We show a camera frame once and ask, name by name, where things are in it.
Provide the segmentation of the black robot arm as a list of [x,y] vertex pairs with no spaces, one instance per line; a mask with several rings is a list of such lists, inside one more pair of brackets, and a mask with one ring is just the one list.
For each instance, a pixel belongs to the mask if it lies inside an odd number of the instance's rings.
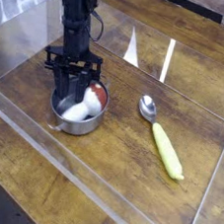
[[74,87],[76,103],[83,101],[86,88],[92,80],[101,79],[101,65],[104,62],[100,56],[91,52],[92,38],[91,16],[103,25],[102,18],[95,11],[97,0],[62,0],[63,5],[63,42],[62,46],[49,45],[46,50],[45,68],[53,71],[54,86],[57,98],[62,100],[70,93],[70,76],[73,75],[77,84]]

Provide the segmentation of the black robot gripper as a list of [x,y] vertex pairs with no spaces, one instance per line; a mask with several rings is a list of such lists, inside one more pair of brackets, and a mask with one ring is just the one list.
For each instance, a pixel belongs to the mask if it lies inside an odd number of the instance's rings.
[[100,56],[91,52],[90,34],[91,27],[81,24],[73,27],[65,24],[63,31],[63,45],[51,46],[46,50],[47,60],[45,68],[55,70],[55,89],[59,99],[64,99],[68,93],[69,74],[80,75],[76,86],[75,100],[81,103],[84,99],[86,88],[89,86],[89,78],[100,79],[103,60]]

